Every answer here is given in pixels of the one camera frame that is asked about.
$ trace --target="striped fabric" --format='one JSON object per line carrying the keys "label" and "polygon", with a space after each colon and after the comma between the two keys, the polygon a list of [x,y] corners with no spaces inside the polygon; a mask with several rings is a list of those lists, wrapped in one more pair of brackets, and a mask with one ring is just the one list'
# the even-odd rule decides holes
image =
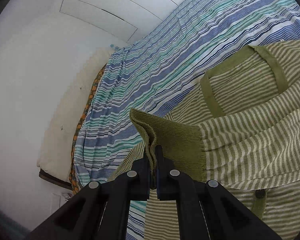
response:
{"label": "striped fabric", "polygon": [[[77,138],[74,163],[81,184],[106,181],[142,141],[129,120],[132,107],[165,116],[206,69],[246,44],[280,39],[300,39],[295,0],[183,2],[143,40],[111,56]],[[136,204],[128,239],[144,237],[145,206]]]}
{"label": "striped fabric", "polygon": [[[207,107],[202,107],[204,99],[198,94],[201,92],[198,85],[167,115],[168,120],[135,109],[130,111],[130,118],[150,151],[161,144],[164,155],[174,161],[177,169],[199,181],[218,180],[283,239],[293,239],[300,231],[300,41],[270,44],[266,48],[273,55],[281,56],[279,61],[291,85],[266,103],[262,104],[264,101],[261,100],[261,104],[238,112],[241,105],[234,100],[235,114],[204,119],[207,115],[200,114]],[[229,66],[238,53],[223,64]],[[213,90],[223,88],[224,92],[219,95],[225,95],[230,87],[239,88],[243,105],[245,101],[249,105],[253,98],[258,98],[258,93],[268,92],[264,89],[251,93],[252,81],[258,76],[255,73],[260,74],[257,85],[262,87],[271,83],[271,78],[273,84],[275,80],[273,74],[269,79],[263,78],[261,74],[266,73],[264,62],[255,55],[243,62],[244,68],[241,63],[232,68],[231,74],[236,74],[231,77],[224,73],[217,75],[220,82]],[[218,65],[218,70],[222,69],[223,66]],[[236,78],[247,69],[250,75]],[[218,103],[223,110],[232,105],[225,99]],[[262,188],[267,188],[267,197],[256,199],[254,190]],[[179,239],[176,217],[175,203],[159,201],[152,192],[146,208],[144,238]]]}

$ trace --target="silver screw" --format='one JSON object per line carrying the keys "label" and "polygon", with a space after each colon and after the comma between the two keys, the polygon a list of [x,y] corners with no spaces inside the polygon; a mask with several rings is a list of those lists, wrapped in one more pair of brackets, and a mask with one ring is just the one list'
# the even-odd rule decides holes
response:
{"label": "silver screw", "polygon": [[178,171],[178,170],[171,170],[170,171],[170,175],[174,176],[174,177],[179,176],[180,175],[180,171]]}
{"label": "silver screw", "polygon": [[218,187],[219,183],[216,180],[212,179],[208,181],[208,185],[210,187]]}
{"label": "silver screw", "polygon": [[92,181],[89,183],[89,188],[97,188],[99,183],[97,181]]}
{"label": "silver screw", "polygon": [[137,173],[135,171],[128,171],[127,172],[127,176],[130,177],[130,178],[133,178],[137,175]]}

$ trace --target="metal rivet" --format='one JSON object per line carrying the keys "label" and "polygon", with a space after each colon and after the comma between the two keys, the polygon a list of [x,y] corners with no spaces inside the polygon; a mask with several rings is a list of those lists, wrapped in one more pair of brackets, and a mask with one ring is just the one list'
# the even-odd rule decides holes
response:
{"label": "metal rivet", "polygon": [[170,171],[170,175],[174,176],[174,177],[179,176],[180,175],[180,171],[178,171],[178,170],[171,170]]}
{"label": "metal rivet", "polygon": [[127,172],[127,176],[132,178],[132,177],[135,177],[137,175],[137,173],[135,171],[128,171]]}
{"label": "metal rivet", "polygon": [[99,183],[97,181],[92,181],[89,183],[89,188],[97,188]]}
{"label": "metal rivet", "polygon": [[219,183],[216,180],[212,179],[208,181],[208,185],[210,187],[218,187]]}
{"label": "metal rivet", "polygon": [[266,191],[264,189],[257,189],[255,195],[256,198],[263,198],[266,195]]}

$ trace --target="bed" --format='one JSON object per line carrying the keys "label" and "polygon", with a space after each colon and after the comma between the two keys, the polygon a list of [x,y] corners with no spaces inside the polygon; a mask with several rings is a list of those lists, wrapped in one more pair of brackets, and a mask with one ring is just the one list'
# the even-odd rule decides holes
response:
{"label": "bed", "polygon": [[[132,107],[163,117],[207,69],[244,45],[295,39],[295,0],[185,0],[144,39],[111,55],[77,131],[74,191],[106,182],[142,141],[129,119]],[[131,202],[127,239],[143,239],[145,213],[146,202]]]}

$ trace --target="striped cardigan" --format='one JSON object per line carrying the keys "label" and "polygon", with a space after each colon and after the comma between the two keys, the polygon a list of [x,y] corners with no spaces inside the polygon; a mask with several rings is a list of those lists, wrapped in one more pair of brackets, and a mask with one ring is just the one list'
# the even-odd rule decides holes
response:
{"label": "striped cardigan", "polygon": [[[132,109],[154,147],[193,179],[216,179],[283,239],[300,231],[300,41],[246,46],[211,70],[165,119]],[[133,148],[118,170],[141,158]],[[266,189],[257,199],[255,190]],[[178,239],[175,202],[146,207],[145,239]]]}

